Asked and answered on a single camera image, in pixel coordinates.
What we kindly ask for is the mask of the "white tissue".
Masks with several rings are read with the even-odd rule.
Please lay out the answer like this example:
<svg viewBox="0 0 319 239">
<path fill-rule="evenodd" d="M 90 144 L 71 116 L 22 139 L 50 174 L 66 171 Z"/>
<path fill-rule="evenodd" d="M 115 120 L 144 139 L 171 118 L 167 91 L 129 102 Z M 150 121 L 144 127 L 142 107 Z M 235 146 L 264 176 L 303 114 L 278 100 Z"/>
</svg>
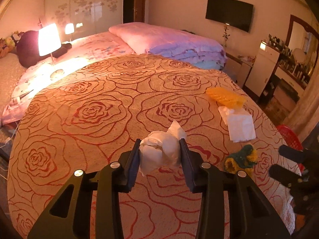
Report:
<svg viewBox="0 0 319 239">
<path fill-rule="evenodd" d="M 160 167 L 178 167 L 181 164 L 179 141 L 187 137 L 177 121 L 166 132 L 153 131 L 140 143 L 140 172 L 143 176 Z"/>
</svg>

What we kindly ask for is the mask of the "white paper napkin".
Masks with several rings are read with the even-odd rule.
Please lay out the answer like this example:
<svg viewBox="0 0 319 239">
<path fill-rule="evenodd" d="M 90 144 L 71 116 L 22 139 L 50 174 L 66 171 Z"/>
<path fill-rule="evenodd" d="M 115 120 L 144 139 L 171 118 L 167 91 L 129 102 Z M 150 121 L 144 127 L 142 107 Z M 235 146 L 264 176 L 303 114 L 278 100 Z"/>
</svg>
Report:
<svg viewBox="0 0 319 239">
<path fill-rule="evenodd" d="M 254 121 L 252 115 L 245 109 L 229 109 L 220 106 L 218 111 L 223 122 L 228 127 L 232 142 L 245 142 L 256 139 Z"/>
</svg>

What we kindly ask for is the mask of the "yellow plastic comb packaging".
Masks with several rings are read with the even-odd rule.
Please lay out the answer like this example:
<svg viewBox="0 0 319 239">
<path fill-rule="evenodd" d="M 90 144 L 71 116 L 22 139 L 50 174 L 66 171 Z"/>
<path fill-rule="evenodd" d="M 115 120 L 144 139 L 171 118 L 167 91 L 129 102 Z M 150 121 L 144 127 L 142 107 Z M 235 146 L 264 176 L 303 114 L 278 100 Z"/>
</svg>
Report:
<svg viewBox="0 0 319 239">
<path fill-rule="evenodd" d="M 240 109 L 247 101 L 244 96 L 222 87 L 207 88 L 206 94 L 229 109 Z"/>
</svg>

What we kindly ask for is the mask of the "red plastic mesh basket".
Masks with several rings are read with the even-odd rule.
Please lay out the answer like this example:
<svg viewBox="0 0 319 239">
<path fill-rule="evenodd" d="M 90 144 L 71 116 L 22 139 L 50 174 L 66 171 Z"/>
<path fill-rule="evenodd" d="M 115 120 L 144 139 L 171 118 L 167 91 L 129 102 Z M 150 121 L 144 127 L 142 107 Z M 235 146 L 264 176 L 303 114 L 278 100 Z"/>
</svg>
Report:
<svg viewBox="0 0 319 239">
<path fill-rule="evenodd" d="M 278 125 L 277 130 L 281 134 L 282 138 L 285 140 L 288 147 L 291 147 L 298 151 L 303 151 L 301 142 L 298 136 L 286 125 Z"/>
</svg>

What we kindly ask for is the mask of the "orange rose pattern bedspread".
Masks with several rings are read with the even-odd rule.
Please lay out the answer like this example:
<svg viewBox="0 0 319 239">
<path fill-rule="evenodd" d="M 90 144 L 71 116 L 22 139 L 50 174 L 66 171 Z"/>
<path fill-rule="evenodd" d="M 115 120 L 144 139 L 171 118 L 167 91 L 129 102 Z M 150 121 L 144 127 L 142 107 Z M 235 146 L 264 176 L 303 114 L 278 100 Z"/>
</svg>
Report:
<svg viewBox="0 0 319 239">
<path fill-rule="evenodd" d="M 101 170 L 152 131 L 176 120 L 190 149 L 219 169 L 245 142 L 230 140 L 218 104 L 206 94 L 224 87 L 246 97 L 258 153 L 253 180 L 288 231 L 295 215 L 288 189 L 268 175 L 272 164 L 299 171 L 279 156 L 286 144 L 258 105 L 225 73 L 202 70 L 160 56 L 126 55 L 90 64 L 34 96 L 21 120 L 9 161 L 8 204 L 12 224 L 27 238 L 33 224 L 77 169 Z M 201 195 L 192 194 L 181 167 L 138 174 L 120 194 L 124 238 L 195 238 Z"/>
</svg>

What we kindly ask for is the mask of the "round white vanity mirror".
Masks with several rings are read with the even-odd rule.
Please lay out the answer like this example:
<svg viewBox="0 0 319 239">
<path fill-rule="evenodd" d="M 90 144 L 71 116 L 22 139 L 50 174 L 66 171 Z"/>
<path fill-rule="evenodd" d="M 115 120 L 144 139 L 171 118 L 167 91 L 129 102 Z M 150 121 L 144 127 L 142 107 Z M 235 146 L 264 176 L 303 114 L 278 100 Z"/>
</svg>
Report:
<svg viewBox="0 0 319 239">
<path fill-rule="evenodd" d="M 294 57 L 293 74 L 297 75 L 305 63 L 306 54 L 304 53 L 302 49 L 295 48 L 292 52 L 292 55 Z"/>
</svg>

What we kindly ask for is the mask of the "white cabinet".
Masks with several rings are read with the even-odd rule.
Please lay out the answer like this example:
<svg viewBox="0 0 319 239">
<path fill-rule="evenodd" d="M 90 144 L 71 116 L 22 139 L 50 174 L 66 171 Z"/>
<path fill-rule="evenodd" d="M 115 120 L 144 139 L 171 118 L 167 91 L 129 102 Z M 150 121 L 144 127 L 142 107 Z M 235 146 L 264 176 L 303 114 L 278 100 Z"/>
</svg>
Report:
<svg viewBox="0 0 319 239">
<path fill-rule="evenodd" d="M 256 60 L 253 64 L 245 87 L 251 90 L 256 96 L 260 96 L 268 83 L 273 70 L 275 69 L 280 53 L 267 45 L 266 42 L 260 43 Z"/>
</svg>

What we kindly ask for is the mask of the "white low tv desk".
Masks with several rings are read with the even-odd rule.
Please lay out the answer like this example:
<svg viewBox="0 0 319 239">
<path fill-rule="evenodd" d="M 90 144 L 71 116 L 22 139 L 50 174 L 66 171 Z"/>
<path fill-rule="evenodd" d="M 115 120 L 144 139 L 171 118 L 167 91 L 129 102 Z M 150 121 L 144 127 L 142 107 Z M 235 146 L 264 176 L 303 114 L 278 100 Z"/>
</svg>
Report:
<svg viewBox="0 0 319 239">
<path fill-rule="evenodd" d="M 223 68 L 225 72 L 240 88 L 243 88 L 245 82 L 253 67 L 253 63 L 240 56 L 235 50 L 226 49 L 227 60 Z"/>
</svg>

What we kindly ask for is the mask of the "rose in vase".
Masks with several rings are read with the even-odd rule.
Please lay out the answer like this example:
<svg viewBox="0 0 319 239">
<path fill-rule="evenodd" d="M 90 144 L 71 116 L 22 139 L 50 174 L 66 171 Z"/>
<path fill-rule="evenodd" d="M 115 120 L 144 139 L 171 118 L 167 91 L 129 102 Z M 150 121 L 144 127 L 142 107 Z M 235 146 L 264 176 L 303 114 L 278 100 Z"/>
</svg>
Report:
<svg viewBox="0 0 319 239">
<path fill-rule="evenodd" d="M 230 34 L 228 33 L 229 28 L 228 28 L 229 24 L 225 24 L 224 25 L 224 32 L 223 32 L 223 47 L 226 48 L 227 47 L 227 41 L 229 39 Z"/>
</svg>

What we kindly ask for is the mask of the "folded pink purple quilt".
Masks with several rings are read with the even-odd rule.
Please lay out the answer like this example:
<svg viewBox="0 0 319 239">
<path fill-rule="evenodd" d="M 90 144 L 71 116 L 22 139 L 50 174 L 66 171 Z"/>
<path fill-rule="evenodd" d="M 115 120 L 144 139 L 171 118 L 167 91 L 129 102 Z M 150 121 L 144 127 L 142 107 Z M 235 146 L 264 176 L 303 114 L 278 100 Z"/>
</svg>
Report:
<svg viewBox="0 0 319 239">
<path fill-rule="evenodd" d="M 224 66 L 224 48 L 214 39 L 183 30 L 133 22 L 113 25 L 109 32 L 121 38 L 137 55 L 153 54 L 197 65 L 214 62 Z"/>
</svg>

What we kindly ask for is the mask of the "glowing bedside lamp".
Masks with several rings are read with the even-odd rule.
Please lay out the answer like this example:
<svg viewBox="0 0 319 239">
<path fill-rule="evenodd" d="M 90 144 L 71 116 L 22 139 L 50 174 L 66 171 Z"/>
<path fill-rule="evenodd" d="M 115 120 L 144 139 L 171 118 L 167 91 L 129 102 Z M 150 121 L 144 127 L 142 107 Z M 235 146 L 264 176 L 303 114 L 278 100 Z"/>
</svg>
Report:
<svg viewBox="0 0 319 239">
<path fill-rule="evenodd" d="M 62 47 L 57 25 L 49 24 L 39 30 L 38 35 L 38 50 L 39 55 L 44 57 L 50 55 L 51 64 L 54 65 L 52 53 Z"/>
</svg>

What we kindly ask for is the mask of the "floral sliding wardrobe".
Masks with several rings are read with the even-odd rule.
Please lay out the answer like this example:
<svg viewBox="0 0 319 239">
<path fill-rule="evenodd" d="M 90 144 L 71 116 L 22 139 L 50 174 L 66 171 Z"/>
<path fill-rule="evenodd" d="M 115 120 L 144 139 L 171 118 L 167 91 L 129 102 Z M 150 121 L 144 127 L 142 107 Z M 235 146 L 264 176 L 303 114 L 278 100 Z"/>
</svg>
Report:
<svg viewBox="0 0 319 239">
<path fill-rule="evenodd" d="M 57 25 L 65 42 L 121 24 L 123 0 L 44 0 L 44 15 L 48 24 Z"/>
</svg>

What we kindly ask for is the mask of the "brown wooden door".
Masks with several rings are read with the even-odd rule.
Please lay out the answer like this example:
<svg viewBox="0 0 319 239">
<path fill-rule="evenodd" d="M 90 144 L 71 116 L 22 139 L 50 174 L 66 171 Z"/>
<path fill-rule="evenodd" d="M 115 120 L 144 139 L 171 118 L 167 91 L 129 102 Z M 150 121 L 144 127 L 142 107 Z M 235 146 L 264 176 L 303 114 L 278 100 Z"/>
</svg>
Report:
<svg viewBox="0 0 319 239">
<path fill-rule="evenodd" d="M 134 22 L 145 22 L 146 0 L 134 0 Z"/>
</svg>

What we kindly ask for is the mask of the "wall mounted black television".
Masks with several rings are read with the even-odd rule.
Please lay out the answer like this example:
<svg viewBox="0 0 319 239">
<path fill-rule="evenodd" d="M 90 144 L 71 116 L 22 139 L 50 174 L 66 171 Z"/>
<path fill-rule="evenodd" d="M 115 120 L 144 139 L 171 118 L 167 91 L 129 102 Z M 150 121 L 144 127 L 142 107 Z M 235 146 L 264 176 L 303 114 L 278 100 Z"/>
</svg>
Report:
<svg viewBox="0 0 319 239">
<path fill-rule="evenodd" d="M 206 19 L 249 32 L 254 5 L 238 0 L 208 0 Z"/>
</svg>

